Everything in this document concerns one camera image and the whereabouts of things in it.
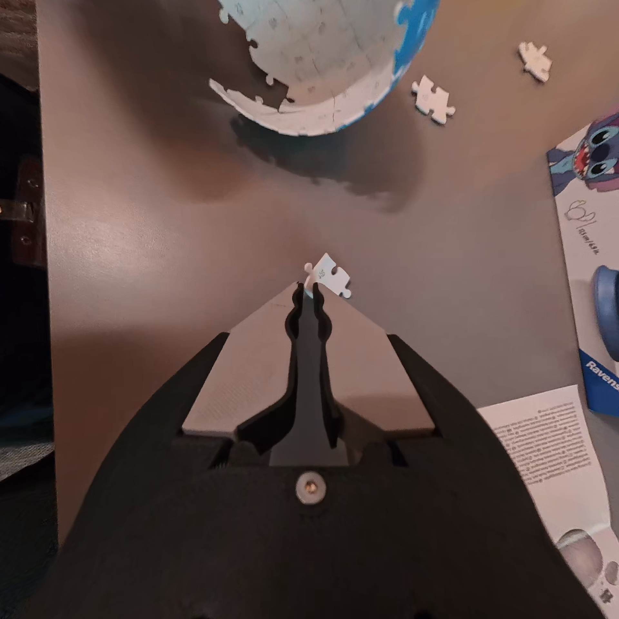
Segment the white printed instruction sheet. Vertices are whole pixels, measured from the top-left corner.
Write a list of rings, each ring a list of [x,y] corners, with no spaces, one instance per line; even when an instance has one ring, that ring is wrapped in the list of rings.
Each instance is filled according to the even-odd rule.
[[[577,386],[480,408],[553,543],[606,618],[618,618],[618,538]]]

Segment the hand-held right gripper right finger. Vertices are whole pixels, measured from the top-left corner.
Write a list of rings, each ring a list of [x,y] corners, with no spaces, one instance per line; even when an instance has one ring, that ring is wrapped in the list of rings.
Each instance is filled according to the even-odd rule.
[[[386,331],[320,283],[313,284],[321,345],[322,418],[331,447],[350,449],[435,432]]]

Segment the badge holder with clip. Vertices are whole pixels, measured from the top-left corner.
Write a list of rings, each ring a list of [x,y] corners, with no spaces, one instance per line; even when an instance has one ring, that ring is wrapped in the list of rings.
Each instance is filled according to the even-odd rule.
[[[48,268],[42,159],[26,155],[20,162],[15,194],[1,199],[1,223],[8,226],[11,259],[18,266]]]

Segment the partly built puzzle ball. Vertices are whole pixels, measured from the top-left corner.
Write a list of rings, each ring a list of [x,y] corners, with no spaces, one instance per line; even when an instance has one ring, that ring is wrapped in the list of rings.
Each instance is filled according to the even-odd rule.
[[[219,1],[220,20],[246,35],[266,83],[287,87],[278,107],[210,79],[247,119],[313,137],[357,122],[398,84],[422,49],[439,1]]]

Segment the cartoon printed puzzle box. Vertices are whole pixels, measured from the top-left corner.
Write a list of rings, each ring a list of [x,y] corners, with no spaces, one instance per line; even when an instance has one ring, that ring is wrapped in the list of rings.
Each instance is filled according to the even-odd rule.
[[[618,417],[618,107],[546,159],[587,406]]]

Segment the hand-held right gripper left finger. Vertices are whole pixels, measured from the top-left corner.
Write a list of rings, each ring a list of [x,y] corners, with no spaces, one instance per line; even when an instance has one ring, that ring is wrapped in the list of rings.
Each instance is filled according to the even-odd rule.
[[[292,283],[226,334],[184,435],[247,442],[263,454],[290,432],[303,296],[303,285]]]

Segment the white puzzle piece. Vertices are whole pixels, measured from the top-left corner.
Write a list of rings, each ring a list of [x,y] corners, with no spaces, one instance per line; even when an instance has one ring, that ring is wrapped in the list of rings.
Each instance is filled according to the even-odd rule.
[[[339,297],[351,298],[350,275],[343,268],[337,266],[327,252],[315,265],[307,262],[304,271],[307,274],[304,290],[308,298],[313,299],[314,283],[321,283]]]
[[[438,125],[444,126],[447,119],[456,113],[456,107],[449,104],[449,92],[436,86],[427,75],[423,75],[419,82],[412,83],[411,92],[415,97],[416,109],[430,116]]]
[[[553,64],[547,55],[547,46],[536,46],[533,42],[520,42],[517,53],[523,64],[523,71],[529,73],[535,80],[545,84],[550,78]]]

